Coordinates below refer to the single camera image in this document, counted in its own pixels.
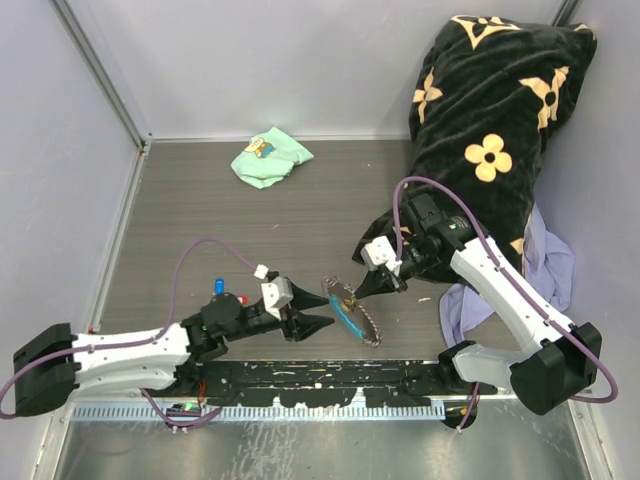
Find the blue handled key ring organizer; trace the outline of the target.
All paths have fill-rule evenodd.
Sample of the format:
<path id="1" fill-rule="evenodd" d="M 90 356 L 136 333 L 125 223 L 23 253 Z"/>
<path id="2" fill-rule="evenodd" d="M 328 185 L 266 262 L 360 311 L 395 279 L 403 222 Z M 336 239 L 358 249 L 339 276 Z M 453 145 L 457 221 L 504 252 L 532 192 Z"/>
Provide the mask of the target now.
<path id="1" fill-rule="evenodd" d="M 354 297 L 353 288 L 335 276 L 325 277 L 322 287 L 330 307 L 346 328 L 364 344 L 378 347 L 381 343 L 381 330 L 363 304 Z M 343 303 L 347 298 L 356 300 L 353 308 L 348 308 Z"/>

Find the key with blue tag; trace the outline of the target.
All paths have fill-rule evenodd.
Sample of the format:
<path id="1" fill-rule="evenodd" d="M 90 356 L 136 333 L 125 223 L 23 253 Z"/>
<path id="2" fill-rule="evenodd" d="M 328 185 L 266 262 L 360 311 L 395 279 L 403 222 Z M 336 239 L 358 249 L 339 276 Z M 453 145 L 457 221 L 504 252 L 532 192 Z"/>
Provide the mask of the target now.
<path id="1" fill-rule="evenodd" d="M 222 277 L 218 277 L 214 281 L 213 295 L 221 295 L 225 292 L 225 280 Z"/>

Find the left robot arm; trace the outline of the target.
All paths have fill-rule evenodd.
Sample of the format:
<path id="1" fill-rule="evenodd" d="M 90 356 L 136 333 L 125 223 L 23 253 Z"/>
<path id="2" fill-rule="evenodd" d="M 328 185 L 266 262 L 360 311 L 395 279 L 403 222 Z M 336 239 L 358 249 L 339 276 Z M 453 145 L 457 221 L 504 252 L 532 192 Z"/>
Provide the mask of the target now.
<path id="1" fill-rule="evenodd" d="M 188 396 L 200 384 L 199 370 L 188 363 L 225 355 L 229 342 L 271 331 L 300 342 L 334 322 L 311 312 L 328 299 L 285 277 L 263 283 L 261 292 L 252 305 L 232 293 L 215 295 L 198 313 L 159 329 L 100 335 L 74 333 L 67 323 L 48 327 L 14 353 L 16 416 L 52 412 L 75 392 L 169 388 Z"/>

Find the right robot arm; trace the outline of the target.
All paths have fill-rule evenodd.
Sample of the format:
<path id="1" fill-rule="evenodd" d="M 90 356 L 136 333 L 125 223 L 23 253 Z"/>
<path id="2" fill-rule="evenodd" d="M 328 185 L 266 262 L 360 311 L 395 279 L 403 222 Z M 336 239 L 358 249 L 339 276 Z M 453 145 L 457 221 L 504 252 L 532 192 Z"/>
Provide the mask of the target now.
<path id="1" fill-rule="evenodd" d="M 581 397 L 596 380 L 602 337 L 590 323 L 575 325 L 545 301 L 504 259 L 493 239 L 465 216 L 447 216 L 427 194 L 402 204 L 399 215 L 413 233 L 368 240 L 360 250 L 368 268 L 355 296 L 402 292 L 410 279 L 438 269 L 464 279 L 493 308 L 516 339 L 516 351 L 464 340 L 438 357 L 444 390 L 459 394 L 472 383 L 513 392 L 537 415 Z"/>

